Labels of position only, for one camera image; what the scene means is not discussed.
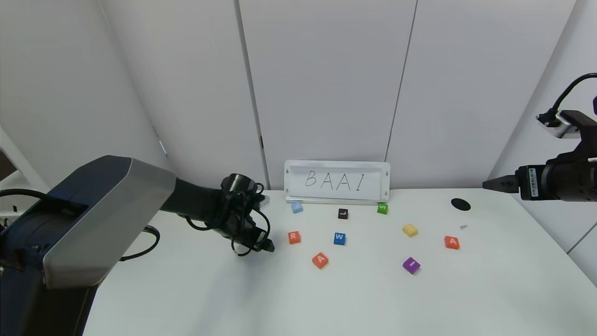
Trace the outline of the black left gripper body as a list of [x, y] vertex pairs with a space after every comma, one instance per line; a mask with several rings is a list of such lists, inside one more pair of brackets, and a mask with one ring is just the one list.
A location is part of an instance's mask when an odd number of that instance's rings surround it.
[[251, 217], [239, 219], [231, 234], [231, 248], [234, 252], [257, 252], [263, 246], [266, 230], [258, 227]]

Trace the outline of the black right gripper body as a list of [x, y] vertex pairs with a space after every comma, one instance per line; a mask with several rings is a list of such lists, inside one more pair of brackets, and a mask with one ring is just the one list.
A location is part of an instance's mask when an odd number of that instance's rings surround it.
[[596, 164], [523, 166], [516, 176], [523, 200], [597, 201]]

